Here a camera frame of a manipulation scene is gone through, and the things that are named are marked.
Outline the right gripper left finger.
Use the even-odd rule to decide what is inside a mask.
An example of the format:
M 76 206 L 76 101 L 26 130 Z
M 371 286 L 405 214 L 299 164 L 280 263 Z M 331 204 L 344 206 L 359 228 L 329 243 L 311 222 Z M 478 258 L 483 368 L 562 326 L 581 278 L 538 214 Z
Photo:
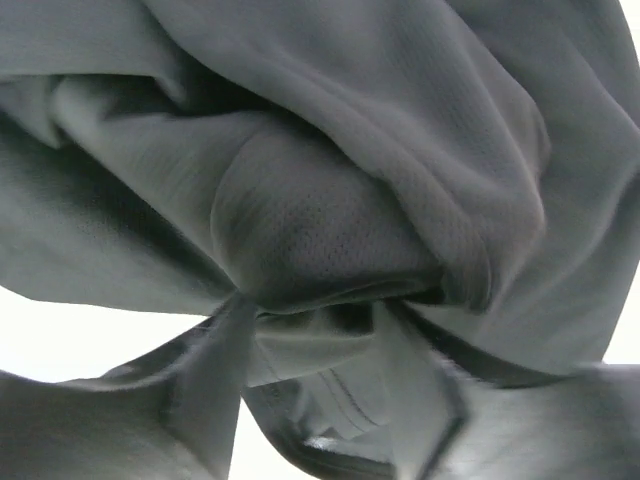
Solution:
M 254 305 L 235 295 L 100 378 L 3 372 L 2 478 L 227 478 L 254 328 Z

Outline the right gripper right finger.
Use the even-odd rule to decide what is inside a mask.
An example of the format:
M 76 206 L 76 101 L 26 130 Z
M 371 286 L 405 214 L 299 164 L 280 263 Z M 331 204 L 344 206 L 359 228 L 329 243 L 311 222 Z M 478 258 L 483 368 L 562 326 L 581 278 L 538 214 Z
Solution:
M 639 369 L 596 364 L 539 375 L 374 307 L 390 444 L 399 479 L 635 479 Z

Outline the black t-shirt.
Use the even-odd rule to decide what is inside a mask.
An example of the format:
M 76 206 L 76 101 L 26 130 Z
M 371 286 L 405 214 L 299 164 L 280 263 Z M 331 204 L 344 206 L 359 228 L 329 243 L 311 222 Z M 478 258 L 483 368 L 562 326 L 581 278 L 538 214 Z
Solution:
M 320 479 L 399 479 L 377 303 L 567 376 L 638 262 L 616 1 L 1 5 L 2 286 L 201 323 L 248 300 L 240 406 Z

